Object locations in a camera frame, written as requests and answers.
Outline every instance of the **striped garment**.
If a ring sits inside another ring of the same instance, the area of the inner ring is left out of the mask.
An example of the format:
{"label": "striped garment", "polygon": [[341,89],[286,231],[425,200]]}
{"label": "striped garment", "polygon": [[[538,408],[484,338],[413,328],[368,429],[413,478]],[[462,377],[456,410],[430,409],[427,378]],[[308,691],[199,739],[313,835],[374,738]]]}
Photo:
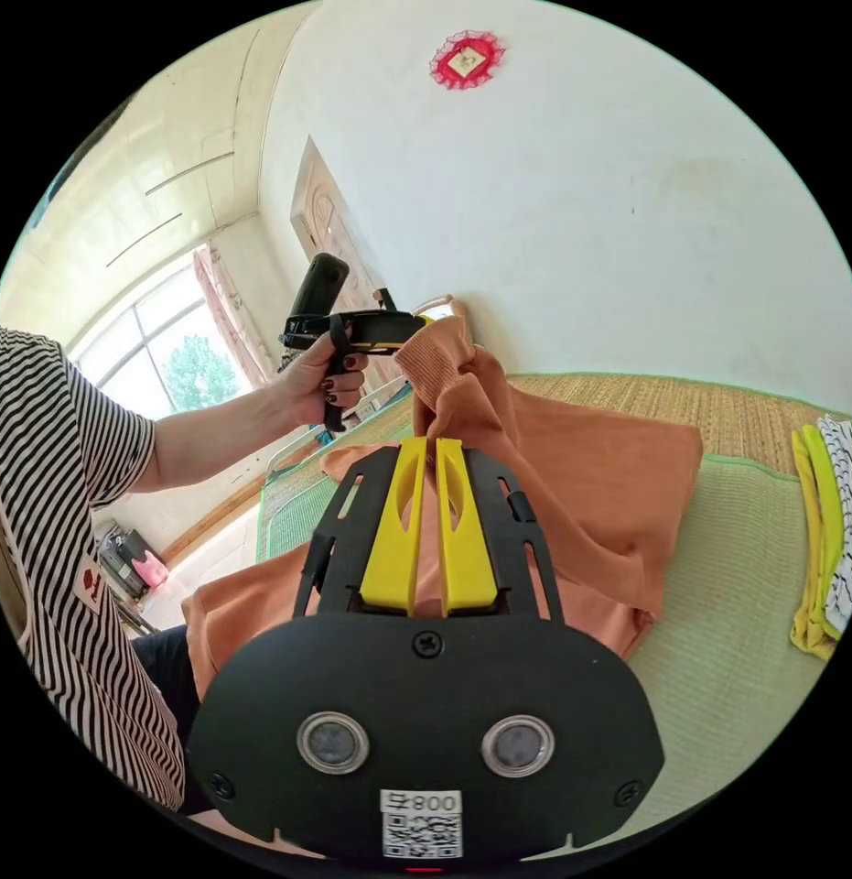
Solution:
{"label": "striped garment", "polygon": [[816,423],[835,471],[844,516],[844,549],[825,597],[825,619],[843,633],[852,616],[852,421],[826,415]]}
{"label": "striped garment", "polygon": [[0,327],[0,514],[26,594],[20,649],[102,763],[176,809],[175,719],[121,626],[91,521],[135,483],[153,445],[153,423],[95,389],[58,344]]}

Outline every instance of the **black pants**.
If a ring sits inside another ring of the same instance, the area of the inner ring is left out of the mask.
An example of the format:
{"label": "black pants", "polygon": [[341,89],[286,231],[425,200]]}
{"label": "black pants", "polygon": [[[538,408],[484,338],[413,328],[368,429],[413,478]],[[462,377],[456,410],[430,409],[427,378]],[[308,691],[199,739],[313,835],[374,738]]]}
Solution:
{"label": "black pants", "polygon": [[[136,638],[133,650],[157,689],[176,717],[181,746],[188,746],[200,698],[194,686],[194,672],[188,655],[188,627],[177,625],[156,635]],[[206,798],[188,766],[185,756],[185,801],[178,810],[182,815],[197,815],[215,808]]]}

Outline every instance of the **tree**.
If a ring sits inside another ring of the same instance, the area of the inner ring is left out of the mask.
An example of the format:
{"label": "tree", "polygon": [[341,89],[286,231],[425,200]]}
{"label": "tree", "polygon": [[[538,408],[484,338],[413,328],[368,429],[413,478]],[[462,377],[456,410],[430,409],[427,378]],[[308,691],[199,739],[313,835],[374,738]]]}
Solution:
{"label": "tree", "polygon": [[239,394],[227,354],[214,351],[204,336],[185,336],[170,354],[163,380],[179,412],[215,406]]}

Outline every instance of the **bed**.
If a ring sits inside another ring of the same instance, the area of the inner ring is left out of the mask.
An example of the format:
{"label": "bed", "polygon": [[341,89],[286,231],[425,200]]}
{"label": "bed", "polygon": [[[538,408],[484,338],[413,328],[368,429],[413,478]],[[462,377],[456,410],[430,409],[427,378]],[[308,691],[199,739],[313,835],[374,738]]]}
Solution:
{"label": "bed", "polygon": [[[658,722],[666,765],[627,825],[597,843],[605,844],[671,818],[732,782],[819,679],[824,663],[789,639],[807,562],[791,433],[825,410],[675,378],[510,380],[567,403],[697,425],[703,436],[705,457],[666,573],[663,615],[631,658]],[[412,402],[409,393],[392,399],[328,448],[411,435]],[[265,486],[259,560],[308,540],[336,487],[320,470],[323,452],[273,474]]]}

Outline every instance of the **pink curtain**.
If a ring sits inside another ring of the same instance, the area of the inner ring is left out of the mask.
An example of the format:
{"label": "pink curtain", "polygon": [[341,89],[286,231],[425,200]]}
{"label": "pink curtain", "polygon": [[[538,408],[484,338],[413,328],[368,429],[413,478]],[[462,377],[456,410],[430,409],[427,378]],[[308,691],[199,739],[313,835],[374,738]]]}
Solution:
{"label": "pink curtain", "polygon": [[194,252],[194,274],[203,289],[206,307],[215,319],[231,355],[252,387],[263,387],[276,372],[276,366],[258,337],[214,244]]}

